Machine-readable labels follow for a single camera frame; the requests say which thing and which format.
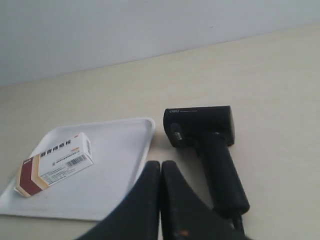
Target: black handheld scanner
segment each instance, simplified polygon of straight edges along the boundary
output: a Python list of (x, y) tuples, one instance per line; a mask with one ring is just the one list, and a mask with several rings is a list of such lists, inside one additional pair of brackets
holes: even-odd
[(163, 126), (173, 147), (195, 147), (214, 210), (225, 219), (241, 218), (250, 205), (228, 150), (235, 143), (231, 107), (166, 109)]

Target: white wall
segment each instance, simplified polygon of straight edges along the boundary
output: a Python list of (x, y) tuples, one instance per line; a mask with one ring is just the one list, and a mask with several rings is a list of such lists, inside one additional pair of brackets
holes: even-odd
[(313, 23), (319, 0), (0, 0), (0, 86)]

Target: black object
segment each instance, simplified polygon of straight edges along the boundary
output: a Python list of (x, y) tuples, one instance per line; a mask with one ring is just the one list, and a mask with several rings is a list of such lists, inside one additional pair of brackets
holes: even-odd
[(214, 210), (243, 232), (242, 215), (250, 205), (228, 150), (235, 143), (231, 107), (166, 109), (163, 126), (173, 147), (195, 147)]
[(163, 240), (249, 240), (198, 198), (174, 161), (162, 163), (160, 186)]
[(250, 240), (234, 231), (193, 192), (173, 161), (146, 163), (119, 206), (78, 240)]
[(159, 162), (148, 161), (119, 206), (78, 240), (157, 240), (160, 176)]

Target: white plastic tray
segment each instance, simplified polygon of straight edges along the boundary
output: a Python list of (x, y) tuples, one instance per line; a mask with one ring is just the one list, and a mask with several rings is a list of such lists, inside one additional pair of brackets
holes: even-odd
[(13, 179), (0, 196), (0, 214), (99, 221), (122, 201), (145, 164), (155, 122), (145, 117), (58, 127), (30, 156), (80, 132), (91, 140), (94, 164), (29, 198), (14, 191)]

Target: beige table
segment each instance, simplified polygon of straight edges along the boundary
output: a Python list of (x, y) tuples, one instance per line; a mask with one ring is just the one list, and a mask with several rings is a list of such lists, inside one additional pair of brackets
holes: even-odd
[[(165, 108), (231, 105), (230, 148), (257, 240), (320, 239), (320, 26), (0, 88), (0, 191), (51, 129), (152, 117), (148, 160), (175, 160), (211, 205), (192, 151), (170, 146)], [(73, 239), (94, 222), (0, 216), (0, 239)]]

